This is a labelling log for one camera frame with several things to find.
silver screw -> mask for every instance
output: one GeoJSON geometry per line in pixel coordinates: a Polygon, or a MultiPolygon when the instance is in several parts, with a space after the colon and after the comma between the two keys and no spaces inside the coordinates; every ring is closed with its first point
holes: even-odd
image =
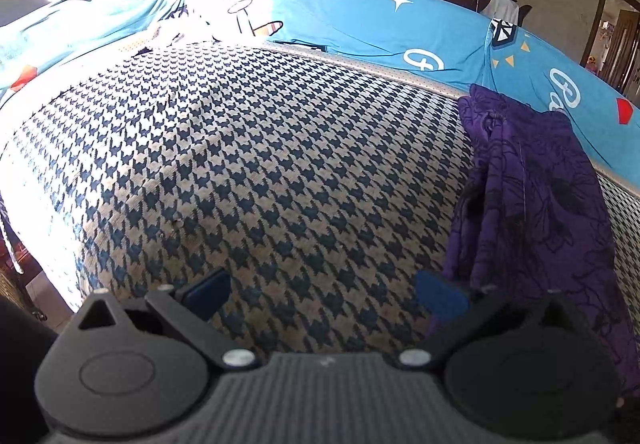
{"type": "Polygon", "coordinates": [[[431,361],[431,354],[426,350],[420,350],[420,348],[409,348],[400,354],[399,360],[404,366],[417,368],[428,364],[431,361]]]}
{"type": "Polygon", "coordinates": [[[242,368],[255,363],[255,354],[245,348],[235,348],[234,350],[226,351],[222,356],[222,361],[227,366],[242,368]]]}

doorway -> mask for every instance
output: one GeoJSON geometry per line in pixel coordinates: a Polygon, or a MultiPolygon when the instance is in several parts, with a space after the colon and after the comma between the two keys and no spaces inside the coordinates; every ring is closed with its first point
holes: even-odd
{"type": "Polygon", "coordinates": [[[640,2],[600,0],[580,64],[640,106],[640,2]]]}

folded purple garment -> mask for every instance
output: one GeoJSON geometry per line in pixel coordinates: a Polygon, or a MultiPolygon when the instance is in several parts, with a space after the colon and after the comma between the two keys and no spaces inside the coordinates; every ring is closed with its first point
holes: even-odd
{"type": "Polygon", "coordinates": [[[456,206],[444,275],[514,299],[564,292],[640,394],[634,332],[614,272],[595,170],[561,112],[539,113],[478,85],[458,102],[474,167],[456,206]]]}

triangular hole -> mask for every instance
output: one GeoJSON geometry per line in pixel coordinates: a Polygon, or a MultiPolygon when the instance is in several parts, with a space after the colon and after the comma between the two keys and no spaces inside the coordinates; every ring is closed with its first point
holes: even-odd
{"type": "Polygon", "coordinates": [[[84,319],[80,323],[80,330],[97,329],[100,327],[111,327],[116,325],[113,316],[104,300],[95,301],[94,304],[84,315],[84,319]]]}

black cloth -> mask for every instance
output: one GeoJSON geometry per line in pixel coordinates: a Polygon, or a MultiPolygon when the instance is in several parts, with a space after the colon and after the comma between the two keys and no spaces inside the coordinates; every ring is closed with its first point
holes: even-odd
{"type": "Polygon", "coordinates": [[[33,382],[56,333],[0,296],[0,443],[31,444],[49,429],[33,382]]]}

